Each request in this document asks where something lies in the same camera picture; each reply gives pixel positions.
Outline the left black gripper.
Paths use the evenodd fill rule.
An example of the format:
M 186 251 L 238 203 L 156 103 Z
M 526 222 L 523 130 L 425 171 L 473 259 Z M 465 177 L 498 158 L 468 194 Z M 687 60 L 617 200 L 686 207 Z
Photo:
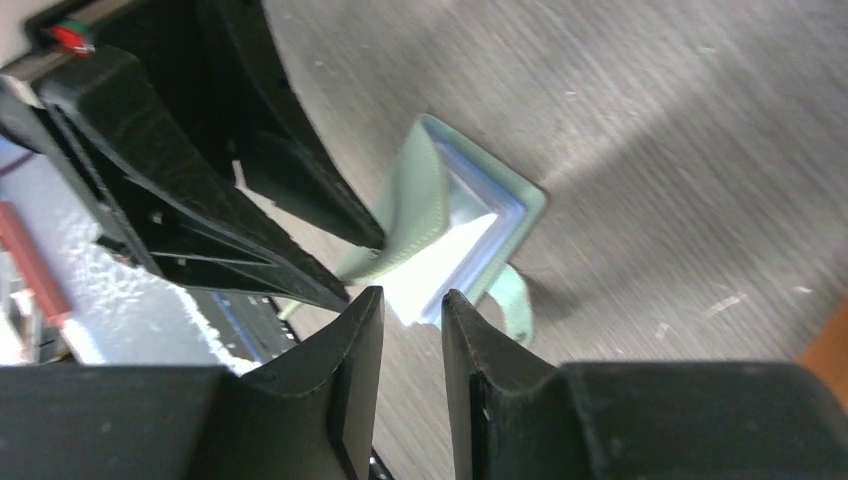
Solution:
M 46 155 L 95 243 L 173 283 L 342 311 L 341 282 L 232 186 L 353 245 L 385 233 L 290 85 L 259 1 L 60 1 L 1 70 L 1 131 Z

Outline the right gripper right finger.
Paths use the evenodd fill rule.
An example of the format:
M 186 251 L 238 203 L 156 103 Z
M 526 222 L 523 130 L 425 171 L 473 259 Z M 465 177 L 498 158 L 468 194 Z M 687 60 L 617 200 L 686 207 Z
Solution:
M 442 301 L 460 479 L 843 479 L 847 416 L 808 370 L 772 362 L 554 366 L 460 293 Z

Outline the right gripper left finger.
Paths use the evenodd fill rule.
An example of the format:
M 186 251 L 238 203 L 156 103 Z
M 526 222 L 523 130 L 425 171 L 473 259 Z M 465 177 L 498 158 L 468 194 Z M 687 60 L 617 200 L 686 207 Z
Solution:
M 1 372 L 5 479 L 365 479 L 384 293 L 244 375 L 223 366 Z

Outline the green card holder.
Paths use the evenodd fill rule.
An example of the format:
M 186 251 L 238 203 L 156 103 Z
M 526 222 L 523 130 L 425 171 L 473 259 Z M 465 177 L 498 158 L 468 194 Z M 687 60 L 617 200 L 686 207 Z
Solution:
M 443 296 L 490 296 L 508 337 L 532 343 L 525 279 L 509 261 L 541 217 L 544 192 L 442 120 L 411 127 L 376 204 L 381 250 L 353 248 L 336 271 L 347 286 L 377 285 L 399 322 L 441 324 Z

